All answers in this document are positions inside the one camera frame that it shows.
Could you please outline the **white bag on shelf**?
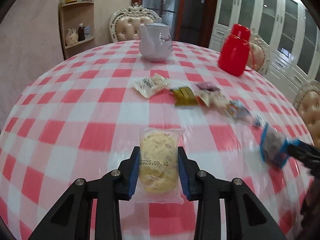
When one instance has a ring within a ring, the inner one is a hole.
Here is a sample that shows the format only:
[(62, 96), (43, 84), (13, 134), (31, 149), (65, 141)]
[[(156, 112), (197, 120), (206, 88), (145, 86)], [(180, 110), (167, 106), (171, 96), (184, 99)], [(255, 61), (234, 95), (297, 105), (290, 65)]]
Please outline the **white bag on shelf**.
[(71, 46), (73, 44), (76, 44), (78, 42), (79, 35), (76, 31), (76, 29), (67, 29), (67, 33), (65, 35), (65, 43), (66, 46)]

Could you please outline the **purple snack packet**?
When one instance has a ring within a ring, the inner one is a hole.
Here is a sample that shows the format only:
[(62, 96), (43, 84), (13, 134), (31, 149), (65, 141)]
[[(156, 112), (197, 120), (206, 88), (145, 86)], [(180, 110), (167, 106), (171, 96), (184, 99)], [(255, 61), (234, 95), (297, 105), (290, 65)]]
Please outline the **purple snack packet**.
[(196, 84), (196, 86), (200, 90), (207, 90), (207, 91), (219, 91), (220, 88), (214, 85), (212, 82), (199, 82)]

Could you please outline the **beige tufted chair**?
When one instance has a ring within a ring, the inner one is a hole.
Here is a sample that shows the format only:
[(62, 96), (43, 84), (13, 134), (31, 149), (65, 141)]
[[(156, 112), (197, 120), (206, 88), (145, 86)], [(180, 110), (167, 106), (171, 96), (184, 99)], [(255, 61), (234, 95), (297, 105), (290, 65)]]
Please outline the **beige tufted chair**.
[(110, 19), (109, 31), (111, 41), (121, 42), (129, 40), (140, 40), (139, 27), (154, 23), (159, 15), (138, 3), (116, 11)]

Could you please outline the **red white checkered tablecloth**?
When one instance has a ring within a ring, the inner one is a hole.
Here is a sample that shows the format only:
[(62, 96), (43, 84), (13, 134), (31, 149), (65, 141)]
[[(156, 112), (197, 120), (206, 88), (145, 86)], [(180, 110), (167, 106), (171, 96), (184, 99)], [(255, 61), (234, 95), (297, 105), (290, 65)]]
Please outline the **red white checkered tablecloth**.
[(165, 62), (142, 58), (138, 42), (111, 43), (76, 55), (27, 86), (1, 132), (1, 217), (27, 239), (77, 178), (93, 180), (118, 167), (139, 144), (143, 127), (182, 128), (187, 156), (219, 179), (241, 178), (288, 239), (300, 232), (300, 207), (311, 177), (295, 159), (283, 169), (260, 156), (260, 131), (204, 105), (176, 107), (164, 90), (147, 99), (133, 83), (160, 74), (174, 87), (212, 82), (287, 137), (311, 143), (292, 104), (264, 77), (217, 66), (217, 52), (175, 42)]

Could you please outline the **clear cookie packet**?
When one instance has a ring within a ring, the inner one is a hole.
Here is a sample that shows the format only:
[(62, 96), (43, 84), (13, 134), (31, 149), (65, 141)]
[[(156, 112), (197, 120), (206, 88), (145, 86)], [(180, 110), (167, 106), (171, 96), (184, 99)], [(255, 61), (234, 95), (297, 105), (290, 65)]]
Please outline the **clear cookie packet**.
[(178, 145), (184, 129), (142, 128), (137, 203), (183, 204), (178, 172)]

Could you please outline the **white glass door cabinet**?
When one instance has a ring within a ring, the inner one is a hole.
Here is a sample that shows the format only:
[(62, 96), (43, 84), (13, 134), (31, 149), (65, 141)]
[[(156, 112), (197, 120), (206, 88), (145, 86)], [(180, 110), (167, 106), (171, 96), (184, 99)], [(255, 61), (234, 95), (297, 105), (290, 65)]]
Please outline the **white glass door cabinet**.
[(235, 23), (269, 45), (266, 78), (289, 102), (306, 81), (319, 80), (319, 27), (301, 0), (217, 0), (209, 48), (220, 51)]

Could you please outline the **beige chair behind jug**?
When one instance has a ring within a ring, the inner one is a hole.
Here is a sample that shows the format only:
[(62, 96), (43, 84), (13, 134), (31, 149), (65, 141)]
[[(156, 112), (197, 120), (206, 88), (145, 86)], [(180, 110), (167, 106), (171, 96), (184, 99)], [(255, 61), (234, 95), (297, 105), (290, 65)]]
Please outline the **beige chair behind jug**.
[(270, 66), (270, 46), (259, 36), (258, 33), (251, 30), (249, 48), (250, 51), (247, 66), (258, 72), (260, 75), (265, 76)]

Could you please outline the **wooden corner shelf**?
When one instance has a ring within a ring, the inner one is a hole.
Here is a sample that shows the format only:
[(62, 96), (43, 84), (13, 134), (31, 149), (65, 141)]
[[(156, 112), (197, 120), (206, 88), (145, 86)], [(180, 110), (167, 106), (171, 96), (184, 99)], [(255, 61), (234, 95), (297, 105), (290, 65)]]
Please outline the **wooden corner shelf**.
[[(59, 5), (59, 30), (62, 53), (64, 59), (73, 57), (83, 51), (95, 47), (94, 33), (94, 2), (80, 1), (68, 4), (60, 2)], [(68, 31), (78, 32), (80, 24), (88, 29), (88, 34), (83, 41), (77, 41), (74, 44), (68, 44), (66, 37)]]

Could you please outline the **dark wooden doorway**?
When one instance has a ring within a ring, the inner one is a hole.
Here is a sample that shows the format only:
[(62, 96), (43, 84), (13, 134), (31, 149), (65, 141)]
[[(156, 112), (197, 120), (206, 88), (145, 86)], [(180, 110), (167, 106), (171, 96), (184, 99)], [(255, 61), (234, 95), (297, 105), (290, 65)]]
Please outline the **dark wooden doorway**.
[(217, 0), (132, 0), (156, 12), (173, 40), (209, 47)]

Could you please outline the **red plastic jug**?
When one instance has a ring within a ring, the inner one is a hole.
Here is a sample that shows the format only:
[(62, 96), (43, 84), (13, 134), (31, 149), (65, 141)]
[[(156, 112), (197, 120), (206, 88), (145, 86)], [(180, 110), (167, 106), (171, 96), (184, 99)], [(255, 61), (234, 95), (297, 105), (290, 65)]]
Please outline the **red plastic jug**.
[(240, 24), (233, 25), (218, 59), (220, 69), (237, 77), (244, 73), (249, 56), (250, 34), (247, 27)]

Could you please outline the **blue white snack packet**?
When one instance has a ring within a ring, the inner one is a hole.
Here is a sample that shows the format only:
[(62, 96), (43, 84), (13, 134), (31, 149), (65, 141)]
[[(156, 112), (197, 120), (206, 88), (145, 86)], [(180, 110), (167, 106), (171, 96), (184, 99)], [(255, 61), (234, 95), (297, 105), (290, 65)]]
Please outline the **blue white snack packet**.
[(266, 124), (260, 140), (262, 160), (272, 167), (282, 169), (290, 156), (288, 147), (290, 145), (297, 146), (299, 142), (298, 138), (287, 139), (285, 134)]

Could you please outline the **beige chair at right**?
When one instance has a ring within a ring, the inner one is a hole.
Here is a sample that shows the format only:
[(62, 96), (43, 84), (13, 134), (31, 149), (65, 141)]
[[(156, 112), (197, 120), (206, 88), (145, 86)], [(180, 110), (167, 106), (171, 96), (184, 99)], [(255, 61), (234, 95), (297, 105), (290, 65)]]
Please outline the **beige chair at right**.
[(316, 80), (305, 82), (298, 91), (293, 106), (303, 119), (316, 148), (320, 142), (320, 86)]

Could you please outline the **white nut snack packet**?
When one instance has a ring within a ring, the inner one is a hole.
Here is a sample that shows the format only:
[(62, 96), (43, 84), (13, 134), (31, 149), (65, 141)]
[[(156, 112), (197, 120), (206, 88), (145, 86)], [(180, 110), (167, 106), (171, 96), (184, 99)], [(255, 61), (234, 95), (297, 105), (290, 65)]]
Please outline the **white nut snack packet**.
[(171, 81), (163, 76), (155, 73), (152, 77), (144, 77), (141, 80), (135, 81), (133, 88), (145, 98), (151, 98), (166, 89), (171, 84)]

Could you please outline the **white floral teapot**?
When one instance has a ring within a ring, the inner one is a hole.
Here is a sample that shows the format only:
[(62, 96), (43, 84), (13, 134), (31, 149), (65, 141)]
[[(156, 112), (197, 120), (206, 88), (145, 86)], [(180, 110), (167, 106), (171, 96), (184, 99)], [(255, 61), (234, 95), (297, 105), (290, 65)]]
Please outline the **white floral teapot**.
[(155, 22), (141, 25), (139, 52), (148, 61), (165, 61), (173, 51), (170, 28), (157, 17)]

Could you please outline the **small blue candy packet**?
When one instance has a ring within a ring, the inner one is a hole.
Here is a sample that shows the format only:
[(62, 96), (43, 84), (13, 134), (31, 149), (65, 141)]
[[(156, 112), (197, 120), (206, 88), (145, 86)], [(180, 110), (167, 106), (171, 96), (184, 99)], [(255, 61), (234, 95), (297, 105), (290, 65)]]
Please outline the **small blue candy packet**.
[(251, 115), (246, 106), (239, 100), (229, 100), (227, 113), (235, 120), (243, 119)]

